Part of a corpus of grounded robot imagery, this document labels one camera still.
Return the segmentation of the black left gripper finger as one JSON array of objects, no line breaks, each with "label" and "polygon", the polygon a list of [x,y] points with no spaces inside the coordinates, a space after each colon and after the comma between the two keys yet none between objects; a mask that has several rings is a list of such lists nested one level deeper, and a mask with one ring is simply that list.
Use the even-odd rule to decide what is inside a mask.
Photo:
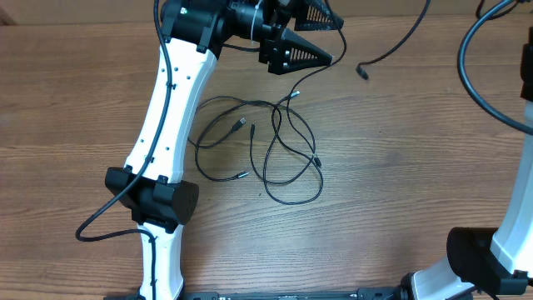
[{"label": "black left gripper finger", "polygon": [[299,0],[293,9],[295,31],[332,31],[342,28],[344,20],[322,0]]},{"label": "black left gripper finger", "polygon": [[261,41],[259,62],[276,75],[307,68],[329,66],[332,56],[290,29],[284,28],[274,38]]}]

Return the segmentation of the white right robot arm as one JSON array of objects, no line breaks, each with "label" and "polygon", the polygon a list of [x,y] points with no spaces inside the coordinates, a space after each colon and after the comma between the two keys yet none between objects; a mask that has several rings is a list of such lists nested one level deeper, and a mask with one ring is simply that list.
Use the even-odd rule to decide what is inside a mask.
[{"label": "white right robot arm", "polygon": [[402,279],[409,299],[470,299],[522,295],[532,284],[532,136],[526,134],[516,183],[502,224],[454,227],[446,255]]}]

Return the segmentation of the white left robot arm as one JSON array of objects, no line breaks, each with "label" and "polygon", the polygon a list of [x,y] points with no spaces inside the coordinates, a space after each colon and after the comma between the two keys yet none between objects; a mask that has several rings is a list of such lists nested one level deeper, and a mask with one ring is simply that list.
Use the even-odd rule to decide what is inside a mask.
[{"label": "white left robot arm", "polygon": [[229,38],[257,42],[258,59],[282,75],[331,64],[331,55],[301,36],[343,21],[322,1],[168,1],[156,8],[160,61],[138,140],[106,187],[131,211],[142,237],[139,299],[177,299],[182,230],[199,188],[183,180],[187,138],[198,101]]}]

